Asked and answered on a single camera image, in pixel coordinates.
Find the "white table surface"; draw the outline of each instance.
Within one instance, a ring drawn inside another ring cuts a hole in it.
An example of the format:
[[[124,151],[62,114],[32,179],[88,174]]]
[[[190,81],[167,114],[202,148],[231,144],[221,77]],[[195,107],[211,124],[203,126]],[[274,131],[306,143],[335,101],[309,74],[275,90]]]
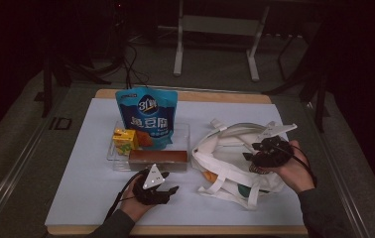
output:
[[[227,125],[252,122],[282,123],[274,104],[179,101],[176,122],[190,125],[190,147],[212,127],[217,118]],[[98,226],[116,194],[135,172],[113,171],[107,149],[115,123],[120,120],[115,99],[94,98],[86,113],[61,184],[46,219],[46,226]],[[239,204],[196,193],[209,183],[188,166],[186,173],[170,173],[160,187],[178,185],[168,204],[150,210],[137,226],[302,226],[297,195],[287,186],[275,194],[261,196],[259,208],[248,211]]]

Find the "sleeve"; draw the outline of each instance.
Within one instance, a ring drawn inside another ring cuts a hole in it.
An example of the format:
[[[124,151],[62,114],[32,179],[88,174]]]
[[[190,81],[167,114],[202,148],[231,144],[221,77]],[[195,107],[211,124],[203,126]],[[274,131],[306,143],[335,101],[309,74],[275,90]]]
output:
[[[328,206],[320,205],[323,197],[316,188],[299,193],[303,221],[311,238],[352,237],[343,220]]]
[[[135,222],[125,212],[118,209],[86,238],[126,238],[134,225]]]

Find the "snack bag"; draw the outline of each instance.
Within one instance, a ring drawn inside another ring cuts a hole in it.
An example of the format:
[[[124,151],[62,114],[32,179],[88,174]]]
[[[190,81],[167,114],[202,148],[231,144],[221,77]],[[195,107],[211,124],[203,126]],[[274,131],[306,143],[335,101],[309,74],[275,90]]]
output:
[[[148,87],[116,92],[126,129],[136,130],[143,150],[163,150],[172,143],[178,93]]]

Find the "hand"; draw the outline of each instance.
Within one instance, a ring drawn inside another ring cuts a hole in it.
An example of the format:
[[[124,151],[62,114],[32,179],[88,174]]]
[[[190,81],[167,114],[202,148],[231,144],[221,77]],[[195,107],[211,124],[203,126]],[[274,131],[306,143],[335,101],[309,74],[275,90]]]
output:
[[[135,182],[140,178],[140,176],[137,176],[128,186],[128,189],[125,190],[123,193],[123,199],[122,204],[120,205],[120,209],[128,214],[133,221],[137,222],[141,217],[151,208],[153,208],[155,205],[144,205],[141,202],[139,202],[135,194],[133,193],[132,189],[134,187]]]
[[[300,147],[298,141],[291,141],[290,145],[293,146],[294,155],[304,162],[306,165],[309,165],[309,162],[305,155],[297,149]],[[309,190],[314,188],[314,183],[312,176],[305,169],[303,165],[297,162],[294,159],[288,160],[283,166],[277,168],[260,168],[263,171],[277,173],[281,179],[296,193],[300,193],[304,190]]]

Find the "black cable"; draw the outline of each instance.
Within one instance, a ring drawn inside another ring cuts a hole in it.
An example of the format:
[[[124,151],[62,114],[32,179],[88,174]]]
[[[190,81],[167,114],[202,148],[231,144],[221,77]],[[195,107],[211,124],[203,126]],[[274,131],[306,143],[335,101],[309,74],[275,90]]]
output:
[[[117,69],[121,64],[122,64],[121,61],[119,61],[118,59],[115,59],[108,66],[105,66],[105,67],[102,67],[102,68],[95,68],[95,69],[91,69],[91,68],[86,67],[85,69],[92,72],[92,73],[95,73],[95,74],[103,74],[103,73],[106,73],[106,72],[110,72],[114,69]]]
[[[138,82],[142,83],[144,86],[148,87],[147,82],[150,80],[150,76],[147,73],[143,73],[132,68],[132,72],[135,77],[138,79]],[[142,79],[138,74],[144,75],[147,79]]]
[[[272,144],[271,145],[273,148],[283,152],[284,154],[290,156],[291,158],[295,159],[297,162],[299,162],[305,169],[306,171],[309,173],[309,175],[311,175],[312,177],[312,180],[313,180],[313,183],[314,183],[314,187],[317,186],[317,177],[313,174],[312,170],[311,170],[311,162],[309,161],[308,157],[306,156],[306,154],[298,147],[296,146],[292,146],[290,145],[291,147],[293,148],[296,148],[298,149],[300,152],[302,152],[303,156],[306,158],[306,160],[308,161],[309,165],[306,165],[306,163],[304,163],[302,160],[300,160],[297,156],[295,156],[294,154],[291,154],[290,152],[284,150],[283,148],[277,146],[277,145],[274,145]]]
[[[134,51],[134,58],[132,59],[132,62],[129,63],[129,67],[126,65],[127,60],[125,59],[125,65],[126,65],[126,89],[132,88],[132,82],[131,82],[131,71],[132,71],[132,66],[135,62],[135,59],[138,56],[138,52],[134,47],[132,47],[130,44],[127,44],[127,46]]]
[[[145,172],[147,172],[148,169],[145,169],[145,170],[142,170],[142,171],[139,171],[137,172],[134,176],[132,176],[128,182],[126,182],[126,184],[123,186],[122,190],[117,193],[117,196],[116,196],[116,199],[114,200],[113,202],[113,205],[111,205],[110,209],[108,210],[107,212],[107,215],[106,215],[106,218],[104,219],[104,221],[106,221],[114,212],[114,210],[116,209],[116,206],[117,204],[122,200],[122,195],[123,195],[123,192],[125,192],[126,188],[129,186],[129,184],[139,175],[141,174],[144,174]]]
[[[137,58],[137,56],[138,56],[138,52],[137,52],[137,50],[131,45],[131,44],[128,44],[128,47],[130,48],[130,49],[132,49],[132,51],[134,51],[134,53],[135,53],[135,56],[134,56],[134,58],[132,59],[132,63],[131,63],[131,66],[130,66],[130,71],[132,71],[133,73],[134,73],[134,75],[138,78],[138,80],[141,82],[141,83],[143,83],[145,86],[147,86],[147,84],[137,75],[137,73],[141,73],[141,72],[138,72],[137,70],[135,70],[134,68],[133,68],[133,64],[134,64],[134,62],[135,62],[135,59]],[[149,80],[149,76],[147,75],[147,74],[145,74],[145,73],[142,73],[142,74],[144,74],[144,75],[146,75],[147,76],[147,81]]]

